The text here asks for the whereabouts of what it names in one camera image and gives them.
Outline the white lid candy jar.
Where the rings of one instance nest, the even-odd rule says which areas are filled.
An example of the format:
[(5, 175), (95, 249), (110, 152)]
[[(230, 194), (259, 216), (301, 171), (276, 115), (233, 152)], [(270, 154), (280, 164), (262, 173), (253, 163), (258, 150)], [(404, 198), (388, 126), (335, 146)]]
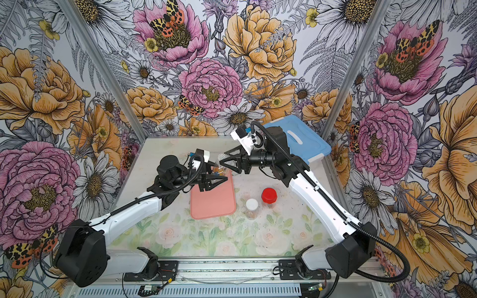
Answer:
[(248, 199), (245, 202), (245, 215), (248, 219), (253, 220), (258, 216), (258, 201), (256, 199)]

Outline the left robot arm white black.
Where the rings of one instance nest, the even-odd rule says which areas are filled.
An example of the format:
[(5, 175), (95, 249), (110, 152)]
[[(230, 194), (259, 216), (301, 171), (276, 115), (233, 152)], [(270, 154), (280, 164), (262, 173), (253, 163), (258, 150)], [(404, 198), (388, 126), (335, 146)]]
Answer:
[(121, 234), (147, 217), (167, 208), (186, 188), (198, 186), (211, 191), (228, 178), (213, 171), (208, 153), (198, 150), (182, 165), (175, 155), (163, 157), (152, 186), (126, 205), (91, 219), (80, 219), (67, 227), (53, 260), (68, 279), (84, 288), (103, 276), (133, 274), (151, 280), (159, 273), (159, 258), (147, 248), (133, 251), (110, 250), (108, 247)]

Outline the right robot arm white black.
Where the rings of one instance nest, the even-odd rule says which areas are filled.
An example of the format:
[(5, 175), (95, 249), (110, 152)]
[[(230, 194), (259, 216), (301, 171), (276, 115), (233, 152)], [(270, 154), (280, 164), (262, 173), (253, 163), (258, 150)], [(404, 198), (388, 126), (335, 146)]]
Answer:
[(298, 195), (326, 228), (333, 245), (325, 250), (309, 247), (298, 256), (301, 271), (332, 269), (341, 278), (356, 273), (372, 256), (377, 230), (361, 223), (347, 212), (319, 183), (309, 165), (290, 152), (286, 134), (280, 127), (263, 129), (261, 134), (244, 126), (231, 133), (240, 146), (226, 152), (220, 164), (238, 174), (249, 174), (253, 167), (269, 168)]

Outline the red lid candy jar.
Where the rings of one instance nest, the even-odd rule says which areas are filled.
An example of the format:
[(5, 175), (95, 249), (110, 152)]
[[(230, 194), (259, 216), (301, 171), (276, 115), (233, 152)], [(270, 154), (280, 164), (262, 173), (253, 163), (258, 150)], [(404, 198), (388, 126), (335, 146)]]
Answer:
[(274, 206), (277, 202), (278, 195), (277, 195), (277, 192), (276, 192), (275, 189), (273, 189), (271, 187), (268, 187), (268, 188), (265, 188), (262, 191), (261, 198), (262, 198), (263, 207), (267, 207), (269, 209), (272, 209), (272, 208), (274, 208)]

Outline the pink plastic tray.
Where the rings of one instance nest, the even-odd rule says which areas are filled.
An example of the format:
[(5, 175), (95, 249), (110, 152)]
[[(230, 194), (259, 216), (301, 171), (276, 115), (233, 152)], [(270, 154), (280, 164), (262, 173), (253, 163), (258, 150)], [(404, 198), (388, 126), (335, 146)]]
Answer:
[(210, 219), (233, 214), (236, 197), (232, 171), (227, 170), (227, 181), (210, 191), (200, 191), (199, 186), (191, 190), (191, 217), (195, 220)]

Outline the blue lid storage box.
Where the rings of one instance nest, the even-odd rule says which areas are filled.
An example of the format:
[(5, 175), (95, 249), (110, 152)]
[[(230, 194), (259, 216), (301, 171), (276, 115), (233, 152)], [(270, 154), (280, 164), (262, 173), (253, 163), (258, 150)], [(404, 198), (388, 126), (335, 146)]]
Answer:
[(295, 115), (287, 115), (266, 125), (280, 127), (287, 137), (290, 153), (302, 158), (308, 165), (330, 155), (331, 146), (313, 129)]

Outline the aluminium corner post right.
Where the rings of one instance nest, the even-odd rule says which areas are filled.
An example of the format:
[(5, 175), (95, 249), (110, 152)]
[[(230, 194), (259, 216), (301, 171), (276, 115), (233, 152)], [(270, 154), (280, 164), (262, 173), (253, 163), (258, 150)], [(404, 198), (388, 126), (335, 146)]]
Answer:
[(360, 70), (361, 63), (365, 59), (375, 36), (378, 34), (380, 26), (385, 19), (386, 13), (391, 5), (392, 1), (382, 0), (377, 1), (373, 13), (370, 17), (369, 23), (365, 29), (365, 33), (360, 43), (357, 46), (354, 57), (351, 60), (351, 64), (345, 74), (344, 81), (339, 88), (339, 92), (336, 96), (336, 101), (333, 108), (330, 110), (330, 114), (324, 123), (324, 127), (321, 130), (321, 137), (326, 140), (334, 128), (341, 108), (344, 107), (346, 98), (349, 95), (350, 88), (354, 82), (356, 75)]

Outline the aluminium corner post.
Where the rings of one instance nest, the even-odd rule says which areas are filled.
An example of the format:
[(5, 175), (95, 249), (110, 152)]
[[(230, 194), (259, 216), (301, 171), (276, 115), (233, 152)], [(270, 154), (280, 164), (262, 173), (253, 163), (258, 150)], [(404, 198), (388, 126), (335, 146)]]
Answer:
[(123, 93), (123, 90), (120, 87), (119, 82), (114, 76), (114, 73), (109, 67), (100, 46), (97, 44), (96, 39), (94, 38), (93, 31), (88, 27), (87, 23), (82, 18), (80, 10), (74, 1), (59, 1), (58, 5), (70, 22), (73, 30), (77, 34), (78, 39), (83, 43), (86, 52), (92, 59), (102, 78), (105, 80), (110, 92), (115, 97), (119, 107), (129, 121), (131, 128), (139, 139), (139, 142), (143, 144), (149, 134), (146, 133), (137, 116), (134, 114), (131, 105), (129, 104), (125, 94)]
[(344, 81), (339, 88), (339, 92), (336, 96), (336, 101), (333, 108), (330, 110), (330, 114), (324, 123), (324, 127), (321, 130), (321, 137), (326, 140), (334, 128), (341, 108), (344, 107), (346, 98), (349, 95), (350, 88), (354, 82), (356, 75), (360, 70), (361, 63), (365, 59), (375, 36), (378, 34), (380, 26), (385, 19), (386, 13), (391, 5), (392, 1), (382, 0), (377, 1), (373, 13), (370, 17), (369, 23), (365, 29), (365, 33), (360, 43), (357, 46), (354, 57), (351, 60), (351, 64), (345, 74)]

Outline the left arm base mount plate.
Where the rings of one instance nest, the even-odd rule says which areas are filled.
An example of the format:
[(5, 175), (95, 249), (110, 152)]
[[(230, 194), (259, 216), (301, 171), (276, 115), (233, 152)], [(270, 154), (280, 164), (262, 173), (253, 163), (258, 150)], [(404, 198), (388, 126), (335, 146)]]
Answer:
[(139, 273), (125, 273), (123, 281), (126, 282), (146, 282), (161, 281), (165, 282), (171, 279), (174, 281), (178, 273), (179, 262), (175, 260), (160, 260), (158, 256), (145, 247), (138, 247), (138, 252), (145, 253), (148, 257), (143, 270)]

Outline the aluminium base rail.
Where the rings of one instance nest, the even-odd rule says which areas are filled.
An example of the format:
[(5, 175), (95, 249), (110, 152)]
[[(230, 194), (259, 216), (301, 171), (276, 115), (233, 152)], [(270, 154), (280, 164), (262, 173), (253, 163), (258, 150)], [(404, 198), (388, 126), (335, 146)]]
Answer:
[(330, 269), (303, 279), (287, 257), (162, 258), (166, 269), (151, 281), (124, 274), (88, 287), (67, 283), (65, 298), (136, 298), (139, 290), (164, 285), (159, 298), (391, 298), (389, 285), (357, 274), (336, 279)]

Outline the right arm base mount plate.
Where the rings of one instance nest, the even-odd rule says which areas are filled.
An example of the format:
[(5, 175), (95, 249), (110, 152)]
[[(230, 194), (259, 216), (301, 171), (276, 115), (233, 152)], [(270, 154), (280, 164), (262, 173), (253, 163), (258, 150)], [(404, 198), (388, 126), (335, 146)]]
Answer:
[(304, 252), (308, 251), (310, 248), (313, 248), (313, 245), (308, 245), (303, 248), (294, 259), (282, 259), (278, 261), (278, 265), (272, 269), (272, 274), (274, 276), (279, 276), (281, 280), (323, 280), (327, 281), (331, 278), (331, 273), (328, 269), (309, 269), (303, 259), (302, 255)]

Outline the aluminium corner post left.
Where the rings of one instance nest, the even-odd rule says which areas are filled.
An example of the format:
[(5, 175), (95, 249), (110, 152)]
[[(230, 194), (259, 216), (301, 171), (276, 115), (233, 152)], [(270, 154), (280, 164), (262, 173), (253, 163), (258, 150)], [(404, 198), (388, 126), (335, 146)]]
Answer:
[(92, 59), (102, 78), (105, 80), (110, 92), (115, 97), (119, 107), (129, 121), (131, 128), (139, 139), (139, 142), (143, 144), (149, 134), (146, 133), (137, 116), (134, 114), (131, 105), (129, 104), (125, 94), (123, 93), (123, 90), (120, 87), (119, 82), (114, 76), (114, 73), (109, 67), (100, 46), (97, 44), (96, 39), (94, 38), (93, 31), (88, 27), (87, 23), (82, 18), (80, 10), (74, 1), (59, 1), (58, 5), (70, 22), (73, 30), (77, 34), (78, 39), (83, 43), (86, 52)]

